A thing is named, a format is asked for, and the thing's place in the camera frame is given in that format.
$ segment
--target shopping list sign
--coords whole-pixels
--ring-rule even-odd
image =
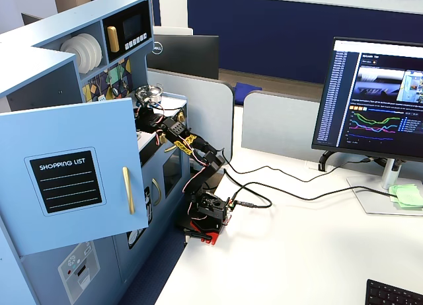
[[[93,148],[31,157],[25,162],[47,214],[102,204]]]

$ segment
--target gold cabinet handle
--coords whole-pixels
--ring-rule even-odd
[[[157,199],[157,201],[153,202],[153,206],[157,206],[161,201],[161,190],[160,190],[158,182],[156,182],[156,180],[154,178],[151,181],[156,186],[157,191],[159,192],[159,199]]]
[[[130,170],[127,167],[122,168],[125,180],[126,196],[128,197],[128,204],[130,206],[130,214],[135,214],[134,199],[132,198]]]
[[[167,148],[167,149],[165,149],[165,153],[167,153],[167,152],[171,152],[171,151],[173,151],[175,148],[176,148],[176,145],[174,145],[174,146],[172,146],[172,147],[170,147],[170,148]]]
[[[119,51],[119,40],[118,40],[118,31],[115,26],[107,27],[108,41],[110,43],[110,51],[118,52]]]

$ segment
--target colorful tiled backsplash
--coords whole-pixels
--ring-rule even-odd
[[[116,94],[113,93],[112,88],[117,89]],[[104,95],[106,100],[124,98],[132,90],[129,58],[122,59],[109,70],[104,70],[83,84],[83,92],[87,102],[98,101],[101,95]]]

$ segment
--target stack of plates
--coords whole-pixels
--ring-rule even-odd
[[[60,47],[61,52],[70,52],[77,56],[80,73],[87,73],[98,67],[101,62],[100,44],[90,34],[79,34],[66,40]]]

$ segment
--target gray partition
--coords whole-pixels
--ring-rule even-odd
[[[311,149],[319,103],[318,100],[281,93],[250,92],[244,101],[242,147],[319,162],[324,151]],[[337,166],[361,159],[361,155],[336,153],[328,164]],[[383,168],[374,162],[344,167],[376,175],[383,172]],[[401,177],[423,179],[423,163],[405,163]]]
[[[169,71],[149,69],[150,85],[188,99],[189,127],[215,149],[225,148],[232,158],[235,95],[226,82]]]

